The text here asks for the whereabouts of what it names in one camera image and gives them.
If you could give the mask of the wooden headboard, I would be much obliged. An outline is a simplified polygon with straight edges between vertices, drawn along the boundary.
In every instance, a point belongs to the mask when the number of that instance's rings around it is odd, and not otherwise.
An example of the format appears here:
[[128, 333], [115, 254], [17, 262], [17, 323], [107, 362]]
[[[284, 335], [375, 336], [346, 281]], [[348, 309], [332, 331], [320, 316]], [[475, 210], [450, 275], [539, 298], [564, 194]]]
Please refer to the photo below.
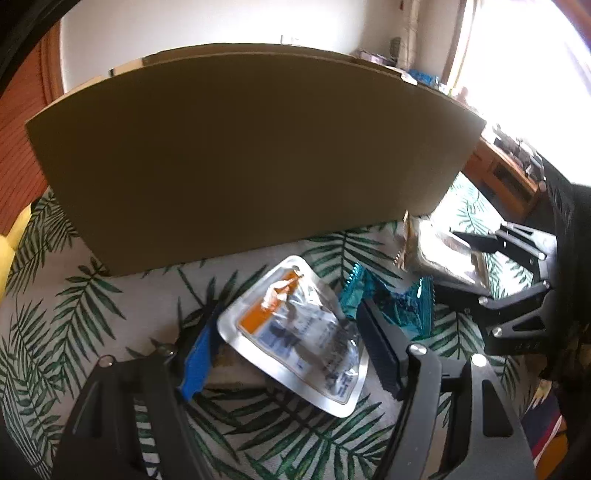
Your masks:
[[20, 212], [40, 197], [48, 182], [36, 160], [25, 123], [64, 93], [61, 25], [35, 45], [1, 95], [0, 228], [12, 228]]

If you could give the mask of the brown clear snack bag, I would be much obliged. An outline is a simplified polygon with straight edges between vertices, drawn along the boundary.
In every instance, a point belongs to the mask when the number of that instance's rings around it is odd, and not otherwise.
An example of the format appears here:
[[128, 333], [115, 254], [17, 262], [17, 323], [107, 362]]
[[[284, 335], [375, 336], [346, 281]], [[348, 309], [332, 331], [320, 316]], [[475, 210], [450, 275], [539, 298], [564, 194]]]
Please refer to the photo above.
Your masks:
[[485, 255], [458, 235], [406, 212], [402, 237], [402, 248], [394, 260], [401, 270], [491, 293]]

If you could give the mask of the yellow Pikachu plush toy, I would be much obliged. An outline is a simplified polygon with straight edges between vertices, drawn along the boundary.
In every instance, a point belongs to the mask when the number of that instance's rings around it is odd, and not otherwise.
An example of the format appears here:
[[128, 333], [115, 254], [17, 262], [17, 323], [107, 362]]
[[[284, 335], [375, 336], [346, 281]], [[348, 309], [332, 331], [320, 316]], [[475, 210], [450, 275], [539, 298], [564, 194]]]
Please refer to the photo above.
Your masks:
[[0, 237], [0, 299], [5, 295], [8, 274], [23, 233], [31, 217], [31, 205], [27, 205], [16, 218], [9, 233]]

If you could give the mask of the window with wooden frame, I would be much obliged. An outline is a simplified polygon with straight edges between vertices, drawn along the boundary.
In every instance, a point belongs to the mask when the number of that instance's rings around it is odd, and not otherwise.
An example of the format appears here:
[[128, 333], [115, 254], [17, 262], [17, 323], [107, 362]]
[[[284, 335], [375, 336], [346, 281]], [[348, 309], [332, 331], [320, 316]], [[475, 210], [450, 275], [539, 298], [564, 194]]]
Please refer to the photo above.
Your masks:
[[454, 93], [548, 157], [590, 154], [590, 51], [551, 1], [480, 1]]

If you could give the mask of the patterned curtain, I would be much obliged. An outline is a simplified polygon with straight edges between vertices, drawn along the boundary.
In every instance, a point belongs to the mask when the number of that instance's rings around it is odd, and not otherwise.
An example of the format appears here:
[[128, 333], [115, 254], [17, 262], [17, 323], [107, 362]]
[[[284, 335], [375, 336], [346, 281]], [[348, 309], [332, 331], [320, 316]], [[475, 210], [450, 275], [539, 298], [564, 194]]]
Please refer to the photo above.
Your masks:
[[418, 32], [421, 5], [421, 0], [401, 1], [403, 24], [399, 65], [404, 70], [410, 70], [414, 68], [418, 50]]

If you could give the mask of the silver orange snack pouch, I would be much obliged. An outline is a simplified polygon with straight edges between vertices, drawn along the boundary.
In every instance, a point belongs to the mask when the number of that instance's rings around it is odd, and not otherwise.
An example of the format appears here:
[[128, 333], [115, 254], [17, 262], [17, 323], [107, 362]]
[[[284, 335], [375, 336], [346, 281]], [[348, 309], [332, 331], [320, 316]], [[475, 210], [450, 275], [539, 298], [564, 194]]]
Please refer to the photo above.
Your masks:
[[331, 287], [291, 255], [218, 317], [221, 338], [273, 380], [329, 415], [359, 401], [369, 353]]

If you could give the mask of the teal snack wrapper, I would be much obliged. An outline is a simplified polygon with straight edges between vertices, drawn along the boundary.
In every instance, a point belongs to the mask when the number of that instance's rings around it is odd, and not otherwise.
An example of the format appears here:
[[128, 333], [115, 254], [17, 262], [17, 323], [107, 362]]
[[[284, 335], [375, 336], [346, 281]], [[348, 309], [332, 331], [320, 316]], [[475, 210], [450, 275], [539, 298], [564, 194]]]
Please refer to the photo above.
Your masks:
[[421, 277], [404, 292], [397, 292], [377, 274], [356, 264], [339, 294], [342, 313], [353, 318], [363, 299], [372, 300], [384, 318], [401, 327], [411, 339], [432, 335], [435, 290], [431, 277]]

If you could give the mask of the small beige snack bar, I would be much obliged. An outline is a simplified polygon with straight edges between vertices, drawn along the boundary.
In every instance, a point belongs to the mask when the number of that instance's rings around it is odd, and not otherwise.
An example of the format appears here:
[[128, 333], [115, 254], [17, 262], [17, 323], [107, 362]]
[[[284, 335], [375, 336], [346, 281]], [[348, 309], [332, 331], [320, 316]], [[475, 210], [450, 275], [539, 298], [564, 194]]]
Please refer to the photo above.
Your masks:
[[266, 374], [223, 343], [214, 357], [205, 381], [207, 389], [249, 389], [266, 387]]

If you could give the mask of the wooden cabinet desk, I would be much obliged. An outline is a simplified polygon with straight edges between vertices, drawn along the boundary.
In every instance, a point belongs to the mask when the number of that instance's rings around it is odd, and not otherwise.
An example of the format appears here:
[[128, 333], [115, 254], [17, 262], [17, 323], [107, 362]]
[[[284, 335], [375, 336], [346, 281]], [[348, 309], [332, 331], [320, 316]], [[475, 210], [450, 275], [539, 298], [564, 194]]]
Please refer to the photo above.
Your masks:
[[539, 182], [528, 177], [510, 155], [483, 137], [462, 173], [513, 222], [523, 223], [542, 193]]

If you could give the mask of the brown cardboard box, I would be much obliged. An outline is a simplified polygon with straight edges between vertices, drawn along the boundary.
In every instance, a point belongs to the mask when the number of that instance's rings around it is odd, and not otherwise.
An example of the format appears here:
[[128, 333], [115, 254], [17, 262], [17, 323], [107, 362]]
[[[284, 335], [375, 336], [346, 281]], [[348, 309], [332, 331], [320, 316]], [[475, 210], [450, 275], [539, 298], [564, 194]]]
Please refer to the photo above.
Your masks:
[[118, 67], [26, 131], [86, 245], [128, 275], [428, 214], [483, 127], [352, 56], [211, 44]]

